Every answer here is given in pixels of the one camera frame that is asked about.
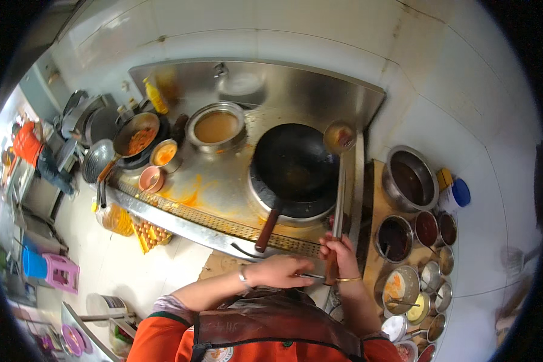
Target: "hand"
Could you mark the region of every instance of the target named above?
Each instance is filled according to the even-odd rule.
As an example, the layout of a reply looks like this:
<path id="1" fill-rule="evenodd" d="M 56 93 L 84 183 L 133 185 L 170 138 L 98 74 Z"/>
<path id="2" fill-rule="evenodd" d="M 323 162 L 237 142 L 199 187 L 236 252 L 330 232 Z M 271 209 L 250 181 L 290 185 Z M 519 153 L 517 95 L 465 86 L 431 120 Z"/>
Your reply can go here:
<path id="1" fill-rule="evenodd" d="M 336 260 L 338 262 L 338 269 L 340 278 L 353 279 L 360 276 L 358 270 L 358 262 L 356 261 L 356 255 L 352 251 L 352 242 L 347 235 L 342 235 L 342 240 L 333 241 L 332 232 L 328 231 L 325 237 L 319 238 L 319 243 L 322 246 L 319 248 L 319 258 L 326 260 L 330 250 L 336 251 Z"/>
<path id="2" fill-rule="evenodd" d="M 314 270 L 314 263 L 306 257 L 295 255 L 275 255 L 264 261 L 246 266 L 244 276 L 250 286 L 274 288 L 297 288 L 311 286 L 311 278 L 299 274 Z"/>

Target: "floor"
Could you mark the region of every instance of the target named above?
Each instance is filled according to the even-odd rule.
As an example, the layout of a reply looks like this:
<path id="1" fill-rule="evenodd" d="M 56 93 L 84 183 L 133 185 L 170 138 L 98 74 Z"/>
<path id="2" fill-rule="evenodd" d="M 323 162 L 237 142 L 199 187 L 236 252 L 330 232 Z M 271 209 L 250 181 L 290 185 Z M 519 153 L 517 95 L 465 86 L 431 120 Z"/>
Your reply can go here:
<path id="1" fill-rule="evenodd" d="M 69 257 L 80 266 L 79 293 L 41 287 L 39 294 L 46 296 L 41 298 L 41 307 L 51 311 L 52 319 L 60 315 L 62 300 L 78 314 L 86 315 L 89 293 L 121 297 L 140 318 L 145 318 L 157 297 L 197 280 L 211 249 L 174 236 L 166 246 L 157 246 L 143 255 L 134 236 L 115 234 L 97 222 L 91 212 L 95 192 L 79 179 L 80 193 L 72 201 L 66 197 L 62 200 L 55 222 L 69 247 Z M 108 343 L 107 328 L 92 323 L 89 328 Z"/>

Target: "stir-fried food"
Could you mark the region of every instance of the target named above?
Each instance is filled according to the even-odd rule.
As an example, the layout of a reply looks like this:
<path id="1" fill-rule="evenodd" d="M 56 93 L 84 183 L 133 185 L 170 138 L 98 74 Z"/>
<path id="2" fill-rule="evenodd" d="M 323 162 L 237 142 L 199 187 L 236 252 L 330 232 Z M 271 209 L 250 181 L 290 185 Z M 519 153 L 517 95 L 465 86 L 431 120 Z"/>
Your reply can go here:
<path id="1" fill-rule="evenodd" d="M 138 154 L 143 151 L 155 138 L 157 131 L 150 128 L 138 131 L 129 141 L 129 155 Z"/>

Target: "yellow bottle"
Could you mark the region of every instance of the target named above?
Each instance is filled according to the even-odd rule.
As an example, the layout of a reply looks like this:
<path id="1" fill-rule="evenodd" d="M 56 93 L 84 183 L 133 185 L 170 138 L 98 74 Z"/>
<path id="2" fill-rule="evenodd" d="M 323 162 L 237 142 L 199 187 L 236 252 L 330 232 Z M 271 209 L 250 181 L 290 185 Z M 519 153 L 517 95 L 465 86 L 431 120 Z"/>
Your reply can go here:
<path id="1" fill-rule="evenodd" d="M 143 79 L 143 83 L 145 83 L 145 91 L 147 92 L 147 97 L 151 100 L 151 103 L 153 103 L 155 110 L 161 114 L 167 114 L 167 112 L 169 112 L 169 108 L 167 108 L 165 102 L 163 101 L 163 98 L 161 98 L 161 93 L 159 92 L 159 89 L 149 83 L 149 78 Z"/>

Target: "gas burner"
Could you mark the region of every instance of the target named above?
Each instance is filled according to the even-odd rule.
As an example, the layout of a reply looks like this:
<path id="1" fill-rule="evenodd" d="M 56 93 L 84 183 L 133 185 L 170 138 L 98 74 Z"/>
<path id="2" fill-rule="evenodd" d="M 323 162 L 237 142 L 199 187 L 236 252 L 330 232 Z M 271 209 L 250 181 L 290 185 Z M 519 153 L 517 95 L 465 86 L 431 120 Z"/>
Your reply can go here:
<path id="1" fill-rule="evenodd" d="M 161 114 L 157 114 L 157 116 L 159 117 L 160 124 L 159 130 L 157 131 L 157 136 L 155 137 L 153 142 L 151 142 L 151 144 L 148 145 L 147 148 L 145 148 L 140 154 L 133 157 L 125 157 L 119 159 L 117 161 L 117 167 L 123 170 L 137 170 L 149 164 L 149 159 L 151 158 L 153 148 L 155 148 L 155 146 L 157 146 L 159 142 L 165 141 L 169 138 L 169 119 Z"/>
<path id="2" fill-rule="evenodd" d="M 248 169 L 248 188 L 249 194 L 261 206 L 263 215 L 268 216 L 272 210 L 275 201 L 275 193 L 261 180 L 254 176 L 253 163 Z M 315 203 L 285 202 L 282 213 L 278 218 L 281 224 L 304 227 L 314 221 L 326 218 L 332 211 L 336 203 L 336 191 L 333 198 Z"/>

